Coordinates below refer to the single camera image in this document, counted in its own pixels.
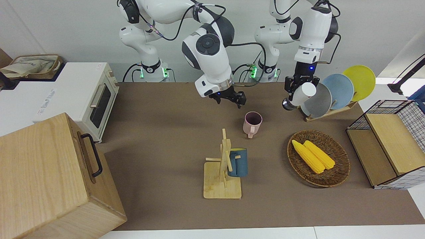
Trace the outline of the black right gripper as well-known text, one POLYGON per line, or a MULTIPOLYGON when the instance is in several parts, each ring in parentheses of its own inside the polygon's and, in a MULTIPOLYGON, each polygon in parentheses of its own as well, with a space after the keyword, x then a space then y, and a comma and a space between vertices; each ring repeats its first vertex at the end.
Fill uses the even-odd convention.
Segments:
POLYGON ((217 104, 220 104, 222 99, 227 99, 231 102, 235 102, 238 109, 240 109, 241 106, 244 106, 246 104, 245 93, 243 91, 235 92, 234 87, 229 87, 226 90, 212 93, 209 95, 209 98, 214 99, 217 104))

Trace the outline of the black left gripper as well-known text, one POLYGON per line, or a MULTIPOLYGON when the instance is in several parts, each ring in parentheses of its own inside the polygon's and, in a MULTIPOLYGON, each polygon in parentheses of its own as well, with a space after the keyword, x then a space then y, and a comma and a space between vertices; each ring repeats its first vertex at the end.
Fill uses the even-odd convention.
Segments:
POLYGON ((285 78, 285 91, 288 92, 288 100, 293 100, 293 92, 304 83, 312 83, 317 87, 320 78, 315 77, 314 73, 317 67, 317 62, 303 63, 296 62, 296 68, 293 77, 285 78))

